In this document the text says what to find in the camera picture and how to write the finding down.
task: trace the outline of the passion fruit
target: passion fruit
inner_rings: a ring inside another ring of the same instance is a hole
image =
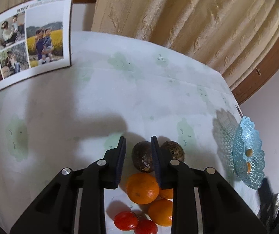
[[[177,159],[181,162],[185,160],[185,152],[183,148],[174,141],[166,141],[164,144],[161,145],[161,149],[168,149],[170,150],[173,159]]]
[[[143,141],[136,144],[132,150],[132,161],[135,168],[143,173],[154,171],[150,142]]]

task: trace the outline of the cherry tomato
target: cherry tomato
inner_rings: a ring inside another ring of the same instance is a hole
[[[119,230],[132,230],[137,224],[137,216],[131,211],[123,211],[114,217],[114,225]]]
[[[148,219],[139,221],[137,227],[134,229],[135,234],[157,234],[157,232],[157,224]]]

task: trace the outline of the white tablecloth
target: white tablecloth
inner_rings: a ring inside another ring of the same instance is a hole
[[[73,32],[71,52],[71,68],[0,92],[0,225],[6,232],[62,168],[87,167],[121,135],[127,140],[122,184],[136,172],[133,146],[155,135],[160,144],[180,143],[190,167],[216,168],[257,212],[256,192],[233,177],[231,137],[240,115],[218,72],[152,43],[101,33]],[[140,210],[120,188],[105,191],[105,206],[107,233],[114,234],[122,233],[113,225],[116,213]]]

